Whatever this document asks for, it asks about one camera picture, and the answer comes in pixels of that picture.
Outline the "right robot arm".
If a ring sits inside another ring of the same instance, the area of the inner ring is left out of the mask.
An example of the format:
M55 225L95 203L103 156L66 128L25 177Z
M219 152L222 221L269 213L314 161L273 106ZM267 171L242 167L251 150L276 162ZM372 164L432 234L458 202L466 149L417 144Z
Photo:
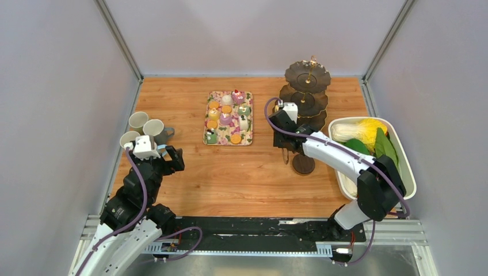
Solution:
M344 240L357 224L382 221L397 204L405 203L405 186L389 156L365 155L308 125L298 126L284 109L266 120L278 138L277 147L321 161L355 182L356 199L330 217L328 231L333 239Z

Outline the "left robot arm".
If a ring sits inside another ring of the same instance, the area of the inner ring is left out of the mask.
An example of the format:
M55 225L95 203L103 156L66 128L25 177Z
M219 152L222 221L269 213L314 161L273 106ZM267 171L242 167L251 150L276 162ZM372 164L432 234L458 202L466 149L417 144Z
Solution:
M185 165L182 149L171 145L164 149L170 160L162 154L143 160L125 150L131 168L105 204L89 248L71 275L122 275L150 243L174 235L176 216L156 199L163 177Z

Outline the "three-tier dark cake stand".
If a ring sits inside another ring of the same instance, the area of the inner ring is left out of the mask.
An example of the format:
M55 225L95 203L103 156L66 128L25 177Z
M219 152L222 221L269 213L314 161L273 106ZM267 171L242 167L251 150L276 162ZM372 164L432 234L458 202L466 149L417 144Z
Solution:
M307 124L316 131L326 124L327 105L326 89L331 84L329 71L312 55L308 60L292 63L285 71L285 81L279 92L284 102L298 106L299 125Z

